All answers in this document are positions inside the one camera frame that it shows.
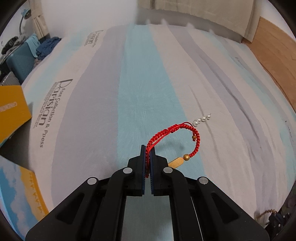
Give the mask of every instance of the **dark blue clothing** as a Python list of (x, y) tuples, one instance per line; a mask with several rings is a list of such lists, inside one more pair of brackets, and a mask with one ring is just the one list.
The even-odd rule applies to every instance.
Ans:
[(43, 60), (46, 56), (48, 56), (54, 47), (61, 41), (58, 37), (53, 37), (51, 39), (45, 40), (38, 48), (37, 55), (38, 59)]

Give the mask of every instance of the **beige curtain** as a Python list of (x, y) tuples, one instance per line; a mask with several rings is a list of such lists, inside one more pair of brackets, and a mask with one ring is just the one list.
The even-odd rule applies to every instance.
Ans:
[(42, 12), (41, 0), (29, 0), (33, 19), (33, 28), (38, 39), (49, 34)]
[(260, 0), (138, 0), (138, 6), (208, 19), (249, 41), (254, 38), (261, 11)]

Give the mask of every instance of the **striped bed sheet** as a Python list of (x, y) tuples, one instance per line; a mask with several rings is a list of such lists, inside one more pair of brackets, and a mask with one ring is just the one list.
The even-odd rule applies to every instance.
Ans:
[[(279, 210), (295, 182), (295, 112), (244, 44), (180, 26), (84, 29), (23, 90), (33, 118), (12, 137), (11, 159), (29, 163), (49, 211), (88, 177), (125, 167), (158, 131), (206, 114), (199, 152), (178, 167), (185, 176), (207, 176), (251, 217)], [(168, 161), (193, 149), (187, 130), (155, 147)], [(129, 197), (122, 239), (172, 240), (168, 197)]]

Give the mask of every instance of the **mattress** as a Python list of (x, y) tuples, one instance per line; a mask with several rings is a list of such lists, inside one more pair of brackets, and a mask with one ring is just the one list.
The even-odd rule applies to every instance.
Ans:
[[(295, 112), (244, 44), (180, 26), (83, 29), (22, 86), (33, 117), (5, 148), (35, 172), (49, 211), (158, 131), (207, 114), (185, 176), (208, 177), (253, 218), (279, 210), (295, 182)], [(187, 130), (155, 147), (168, 161), (193, 149)], [(168, 197), (128, 197), (122, 240), (172, 240)]]

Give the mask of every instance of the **red cord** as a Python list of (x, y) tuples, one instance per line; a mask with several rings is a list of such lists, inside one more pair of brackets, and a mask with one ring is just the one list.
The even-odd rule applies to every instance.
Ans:
[(193, 141), (196, 141), (196, 145), (195, 148), (193, 150), (193, 152), (191, 152), (189, 154), (190, 157), (193, 157), (197, 152), (198, 152), (198, 148), (200, 146), (200, 134), (198, 133), (197, 129), (195, 129), (193, 127), (193, 125), (189, 122), (183, 122), (182, 124), (175, 124), (170, 126), (167, 129), (164, 129), (160, 132), (158, 132), (157, 134), (155, 134), (150, 141), (148, 142), (147, 146), (146, 146), (146, 164), (145, 164), (145, 177), (148, 178), (149, 177), (149, 173), (150, 173), (150, 157), (149, 157), (149, 153), (151, 151), (151, 149), (158, 143), (160, 142), (160, 140), (162, 138), (164, 138), (165, 136), (167, 136), (170, 133), (174, 133), (175, 131), (177, 131), (178, 129), (187, 129), (192, 131), (193, 136), (196, 136), (196, 139), (192, 139)]

